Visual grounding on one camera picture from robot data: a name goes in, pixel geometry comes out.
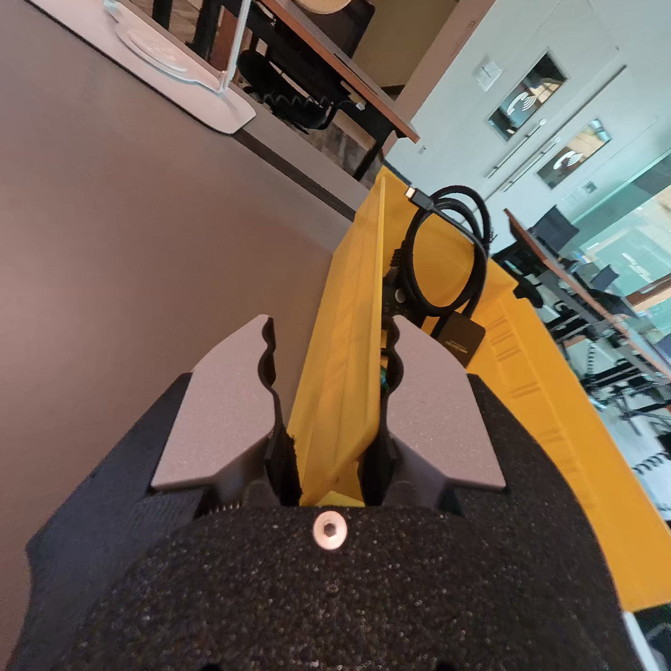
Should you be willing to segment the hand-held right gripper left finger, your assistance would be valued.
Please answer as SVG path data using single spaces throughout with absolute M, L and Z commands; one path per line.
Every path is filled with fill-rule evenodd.
M 294 441 L 282 417 L 274 321 L 256 318 L 194 367 L 151 481 L 156 492 L 203 489 L 217 504 L 297 506 Z

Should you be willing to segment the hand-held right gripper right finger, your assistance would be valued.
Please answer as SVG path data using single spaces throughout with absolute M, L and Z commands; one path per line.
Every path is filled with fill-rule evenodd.
M 468 375 L 402 316 L 387 328 L 378 433 L 365 450 L 366 505 L 458 505 L 457 489 L 506 491 Z

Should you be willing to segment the small black square adapter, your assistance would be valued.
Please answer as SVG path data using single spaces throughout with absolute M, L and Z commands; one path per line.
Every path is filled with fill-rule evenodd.
M 440 317 L 430 335 L 467 368 L 482 344 L 486 330 L 457 311 Z

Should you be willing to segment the yellow plastic bin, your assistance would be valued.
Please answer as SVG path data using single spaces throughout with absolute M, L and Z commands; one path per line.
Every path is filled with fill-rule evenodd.
M 331 492 L 362 502 L 356 467 L 379 425 L 382 274 L 416 209 L 378 173 L 333 254 L 290 415 L 301 504 Z M 529 301 L 489 263 L 475 321 L 484 341 L 467 367 L 541 445 L 597 535 L 624 611 L 670 603 L 670 528 Z

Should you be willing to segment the grey desk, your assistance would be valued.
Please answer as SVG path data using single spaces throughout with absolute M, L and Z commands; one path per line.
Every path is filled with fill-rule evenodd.
M 259 109 L 243 129 L 357 210 Z M 261 313 L 290 413 L 350 222 L 27 1 L 1 2 L 1 669 L 25 546 L 169 387 Z

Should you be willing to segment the wooden desk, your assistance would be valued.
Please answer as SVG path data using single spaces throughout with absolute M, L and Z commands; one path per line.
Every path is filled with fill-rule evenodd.
M 545 326 L 568 362 L 571 345 L 586 346 L 584 370 L 576 375 L 591 400 L 614 405 L 625 417 L 670 410 L 670 363 L 641 332 L 643 315 L 624 297 L 583 279 L 576 259 L 559 257 L 504 212 L 515 242 L 495 260 L 551 295 L 546 305 L 554 316 Z
M 412 122 L 395 102 L 294 1 L 259 4 L 272 17 L 272 34 L 261 37 L 270 50 L 270 62 L 317 101 L 325 96 L 330 103 L 355 104 L 345 115 L 373 139 L 354 172 L 357 181 L 364 178 L 390 135 L 419 141 Z M 363 103 L 362 110 L 356 110 L 358 102 Z

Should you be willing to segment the white wall sign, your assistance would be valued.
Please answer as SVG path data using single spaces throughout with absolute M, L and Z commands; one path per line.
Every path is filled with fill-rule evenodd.
M 472 76 L 483 91 L 488 91 L 499 79 L 504 68 L 489 57 L 484 58 L 473 70 Z

